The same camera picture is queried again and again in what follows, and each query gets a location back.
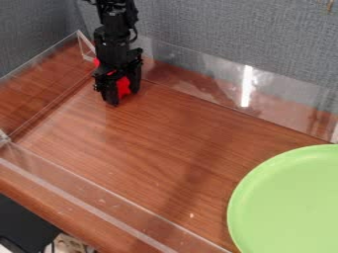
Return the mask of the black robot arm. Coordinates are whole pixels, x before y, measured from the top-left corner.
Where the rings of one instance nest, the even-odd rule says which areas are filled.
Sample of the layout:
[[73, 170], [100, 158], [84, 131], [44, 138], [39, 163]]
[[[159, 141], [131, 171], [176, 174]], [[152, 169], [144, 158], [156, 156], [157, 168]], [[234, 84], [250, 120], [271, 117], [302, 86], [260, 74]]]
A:
[[101, 24], [93, 31], [93, 90], [107, 104], [117, 106], [123, 97], [140, 89], [143, 49], [131, 48], [139, 11], [133, 0], [85, 1], [96, 7]]

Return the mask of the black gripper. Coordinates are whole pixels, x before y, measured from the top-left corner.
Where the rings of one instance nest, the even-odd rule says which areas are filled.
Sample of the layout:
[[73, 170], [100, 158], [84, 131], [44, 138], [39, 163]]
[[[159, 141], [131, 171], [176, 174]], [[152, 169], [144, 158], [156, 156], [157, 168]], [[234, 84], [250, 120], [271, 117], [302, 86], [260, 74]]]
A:
[[92, 77], [99, 81], [97, 90], [107, 104], [119, 105], [119, 91], [113, 79], [101, 79], [103, 75], [115, 70], [117, 76], [125, 75], [129, 79], [129, 89], [133, 94], [140, 90], [143, 49], [131, 48], [135, 39], [131, 38], [127, 25], [101, 25], [93, 31], [95, 71]]

